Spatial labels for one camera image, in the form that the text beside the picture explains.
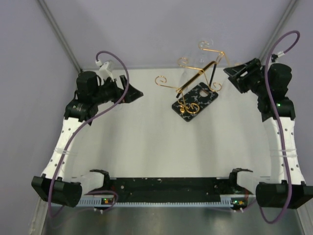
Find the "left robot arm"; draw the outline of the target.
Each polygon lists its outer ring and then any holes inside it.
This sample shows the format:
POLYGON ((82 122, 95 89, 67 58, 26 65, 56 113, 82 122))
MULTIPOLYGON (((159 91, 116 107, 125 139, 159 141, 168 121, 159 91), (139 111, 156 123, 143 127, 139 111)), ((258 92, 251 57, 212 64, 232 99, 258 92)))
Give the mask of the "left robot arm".
POLYGON ((93 71, 83 71, 76 79, 74 99, 66 106, 63 127, 52 157, 40 176, 31 185, 43 201, 61 206, 76 207, 85 194, 110 191, 109 174, 92 169, 82 176, 73 176, 74 160, 83 138, 98 113, 98 107, 107 102, 131 103, 143 97, 143 92, 120 76, 122 88, 108 76, 102 80, 93 71))

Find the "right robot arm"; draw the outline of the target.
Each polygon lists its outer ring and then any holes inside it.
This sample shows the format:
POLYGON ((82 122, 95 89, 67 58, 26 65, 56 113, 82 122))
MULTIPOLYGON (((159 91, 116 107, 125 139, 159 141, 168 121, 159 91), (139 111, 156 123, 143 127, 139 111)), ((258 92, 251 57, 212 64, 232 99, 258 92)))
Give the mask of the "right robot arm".
POLYGON ((291 68, 274 63, 265 79, 265 67, 259 59, 224 69, 228 80, 240 93, 257 95, 270 152, 270 175, 261 176, 250 169, 235 168, 230 173, 228 188, 232 193, 249 190, 263 208, 282 208, 291 183, 289 209, 297 209, 313 197, 313 188, 305 182, 299 167, 294 140, 295 109, 286 96, 291 81, 291 68))

